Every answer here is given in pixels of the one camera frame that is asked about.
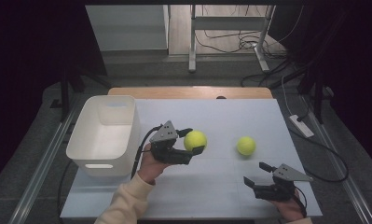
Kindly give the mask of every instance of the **tennis ball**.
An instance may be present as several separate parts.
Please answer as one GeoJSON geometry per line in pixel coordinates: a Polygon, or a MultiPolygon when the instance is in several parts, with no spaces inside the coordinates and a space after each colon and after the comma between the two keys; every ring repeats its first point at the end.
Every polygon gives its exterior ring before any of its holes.
{"type": "Polygon", "coordinates": [[[255,152],[255,140],[244,136],[238,140],[236,147],[243,156],[250,156],[255,152]]]}
{"type": "Polygon", "coordinates": [[[192,151],[194,147],[203,147],[203,149],[206,148],[208,144],[208,140],[206,138],[206,135],[201,131],[191,131],[188,134],[186,134],[184,145],[187,151],[192,151]]]}

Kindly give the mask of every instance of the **beige sleeve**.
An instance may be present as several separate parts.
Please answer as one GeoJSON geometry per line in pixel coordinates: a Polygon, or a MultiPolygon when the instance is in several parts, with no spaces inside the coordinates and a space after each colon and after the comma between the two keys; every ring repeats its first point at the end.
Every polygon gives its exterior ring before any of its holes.
{"type": "Polygon", "coordinates": [[[293,221],[293,222],[287,222],[287,224],[311,224],[311,219],[310,217],[306,217],[306,218],[302,218],[300,220],[297,220],[297,221],[293,221]]]}
{"type": "Polygon", "coordinates": [[[136,173],[130,182],[118,187],[110,206],[96,219],[95,224],[136,223],[147,209],[147,195],[153,188],[136,173]]]}

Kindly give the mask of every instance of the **white tabletop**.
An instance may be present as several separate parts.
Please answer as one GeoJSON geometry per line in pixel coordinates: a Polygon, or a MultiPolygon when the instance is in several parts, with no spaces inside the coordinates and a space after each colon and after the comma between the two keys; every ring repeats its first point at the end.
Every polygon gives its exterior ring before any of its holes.
{"type": "MultiPolygon", "coordinates": [[[[272,184],[272,174],[261,170],[263,161],[279,167],[285,163],[305,173],[278,103],[274,99],[241,100],[136,100],[142,131],[140,142],[153,127],[168,120],[175,129],[203,131],[205,151],[189,165],[167,168],[148,197],[145,219],[243,219],[278,217],[276,208],[256,199],[243,177],[257,185],[272,184]],[[256,141],[248,158],[236,150],[242,136],[256,141]]],[[[174,145],[184,149],[183,139],[174,145]]],[[[62,210],[62,218],[96,218],[110,204],[124,177],[92,177],[78,170],[62,210]]],[[[308,216],[321,216],[310,183],[296,182],[307,196],[308,216]]]]}

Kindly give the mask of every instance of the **person's hand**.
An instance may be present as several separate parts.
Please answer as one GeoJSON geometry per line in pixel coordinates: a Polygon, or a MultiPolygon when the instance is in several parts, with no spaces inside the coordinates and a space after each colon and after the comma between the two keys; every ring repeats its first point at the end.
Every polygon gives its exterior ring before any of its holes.
{"type": "MultiPolygon", "coordinates": [[[[298,190],[295,191],[295,195],[299,198],[298,190]]],[[[294,201],[294,199],[290,199],[286,202],[276,202],[276,201],[269,201],[273,203],[276,208],[278,208],[279,212],[281,213],[282,217],[287,222],[297,221],[303,217],[301,208],[299,205],[294,201]]]]}
{"type": "Polygon", "coordinates": [[[163,173],[165,168],[171,166],[171,164],[156,161],[153,154],[149,151],[150,148],[150,144],[145,145],[145,152],[143,153],[142,162],[137,174],[144,180],[144,182],[154,185],[156,183],[155,179],[163,173]]]}

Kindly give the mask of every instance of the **white storage bin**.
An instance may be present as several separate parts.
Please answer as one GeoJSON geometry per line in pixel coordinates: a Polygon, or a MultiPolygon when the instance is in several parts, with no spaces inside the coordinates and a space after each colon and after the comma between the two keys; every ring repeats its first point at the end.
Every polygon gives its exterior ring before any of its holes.
{"type": "Polygon", "coordinates": [[[81,110],[66,155],[88,175],[128,175],[139,137],[133,97],[93,96],[81,110]]]}

